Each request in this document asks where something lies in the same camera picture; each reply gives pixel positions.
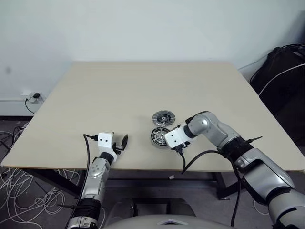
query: wall baseboard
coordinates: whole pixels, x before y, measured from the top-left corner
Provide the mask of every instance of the wall baseboard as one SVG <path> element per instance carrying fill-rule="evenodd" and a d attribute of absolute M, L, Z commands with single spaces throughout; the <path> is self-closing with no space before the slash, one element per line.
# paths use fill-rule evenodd
<path fill-rule="evenodd" d="M 30 121 L 33 116 L 1 116 L 0 120 L 8 120 L 8 121 Z"/>

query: white wall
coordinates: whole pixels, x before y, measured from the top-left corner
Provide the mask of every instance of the white wall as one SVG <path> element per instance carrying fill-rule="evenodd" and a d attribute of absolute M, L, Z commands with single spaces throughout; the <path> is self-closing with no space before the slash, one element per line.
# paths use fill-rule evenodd
<path fill-rule="evenodd" d="M 48 95 L 73 60 L 240 68 L 300 42 L 304 22 L 304 0 L 1 0 L 0 115 L 30 115 L 23 102 L 1 100 Z M 242 69 L 245 78 L 262 62 Z"/>

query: circular metal part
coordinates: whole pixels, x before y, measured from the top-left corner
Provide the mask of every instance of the circular metal part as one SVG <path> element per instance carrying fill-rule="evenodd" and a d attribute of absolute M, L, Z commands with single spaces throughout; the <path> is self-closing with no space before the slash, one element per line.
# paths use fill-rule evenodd
<path fill-rule="evenodd" d="M 153 129 L 151 134 L 152 143 L 157 147 L 167 147 L 164 136 L 168 132 L 170 132 L 170 130 L 164 127 L 157 127 Z"/>
<path fill-rule="evenodd" d="M 171 111 L 158 111 L 152 117 L 153 123 L 162 127 L 173 124 L 175 119 L 176 117 Z"/>

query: black bag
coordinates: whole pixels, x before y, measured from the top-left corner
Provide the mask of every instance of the black bag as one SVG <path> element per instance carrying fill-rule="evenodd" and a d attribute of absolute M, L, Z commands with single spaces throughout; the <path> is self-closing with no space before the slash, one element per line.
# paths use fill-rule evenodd
<path fill-rule="evenodd" d="M 305 45 L 277 47 L 250 80 L 297 146 L 305 146 L 305 65 L 302 64 L 305 64 Z"/>

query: black cable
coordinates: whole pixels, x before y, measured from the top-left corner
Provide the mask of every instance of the black cable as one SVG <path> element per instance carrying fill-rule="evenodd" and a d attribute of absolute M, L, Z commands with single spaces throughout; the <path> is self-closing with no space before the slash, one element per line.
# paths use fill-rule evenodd
<path fill-rule="evenodd" d="M 182 173 L 185 173 L 185 171 L 198 159 L 200 158 L 202 155 L 205 155 L 207 153 L 217 153 L 217 154 L 220 154 L 220 152 L 216 151 L 216 150 L 206 150 L 206 151 L 203 151 L 201 153 L 199 153 L 196 157 L 194 157 L 188 164 L 187 166 L 182 170 Z"/>
<path fill-rule="evenodd" d="M 184 158 L 183 154 L 180 154 L 180 156 L 182 157 L 182 160 L 183 160 L 183 168 L 182 168 L 182 171 L 183 171 L 185 168 L 185 158 Z"/>
<path fill-rule="evenodd" d="M 234 171 L 234 173 L 237 177 L 237 182 L 238 182 L 237 198 L 236 198 L 236 203 L 235 203 L 235 207 L 234 207 L 232 218 L 231 218 L 231 227 L 234 227 L 235 216 L 236 216 L 238 205 L 239 205 L 240 192 L 241 192 L 241 189 L 242 189 L 242 181 L 241 181 L 241 178 L 239 176 L 239 173 L 238 173 L 236 167 L 233 164 L 233 161 L 230 160 L 230 162 L 231 162 L 233 171 Z"/>
<path fill-rule="evenodd" d="M 89 171 L 89 166 L 90 166 L 90 149 L 89 149 L 89 143 L 88 143 L 88 139 L 87 137 L 90 137 L 89 135 L 86 135 L 86 134 L 83 134 L 84 138 L 85 138 L 85 142 L 86 142 L 86 147 L 87 147 L 87 169 L 86 169 L 86 176 L 85 176 L 85 179 L 84 179 L 84 183 L 82 185 L 82 188 L 81 188 L 81 192 L 80 192 L 80 195 L 78 196 L 78 199 L 77 199 L 77 202 L 76 202 L 76 205 L 78 205 L 80 199 L 81 199 L 81 194 L 82 192 L 84 191 L 84 188 L 85 188 L 85 184 L 86 184 L 86 181 L 87 181 L 87 177 L 88 177 L 88 171 Z M 70 219 L 72 218 L 73 214 L 75 212 L 75 209 L 73 209 L 67 223 L 66 223 L 66 226 L 65 228 L 67 228 L 68 224 L 69 224 L 69 221 Z"/>
<path fill-rule="evenodd" d="M 33 111 L 31 111 L 29 108 L 28 108 L 28 106 L 27 106 L 27 101 L 29 101 L 30 99 L 25 99 L 25 101 L 24 101 L 24 105 L 25 105 L 25 107 L 28 109 L 28 111 L 30 111 L 31 113 L 33 113 L 33 114 L 35 114 Z"/>
<path fill-rule="evenodd" d="M 198 159 L 200 158 L 202 155 L 205 155 L 207 153 L 217 153 L 217 154 L 221 154 L 220 152 L 216 151 L 216 150 L 206 150 L 203 151 L 201 153 L 199 153 L 197 156 L 195 156 L 188 164 L 187 166 L 182 170 L 182 174 Z M 232 218 L 231 218 L 231 227 L 234 227 L 234 221 L 235 221 L 235 217 L 236 217 L 236 213 L 237 213 L 237 209 L 238 209 L 238 205 L 239 205 L 239 199 L 240 199 L 240 192 L 241 192 L 241 178 L 239 176 L 239 173 L 236 169 L 236 167 L 234 166 L 233 162 L 230 160 L 233 171 L 237 177 L 237 182 L 238 182 L 238 191 L 237 191 L 237 198 L 236 198 L 236 203 L 235 203 L 235 207 L 233 210 L 233 214 L 232 214 Z"/>

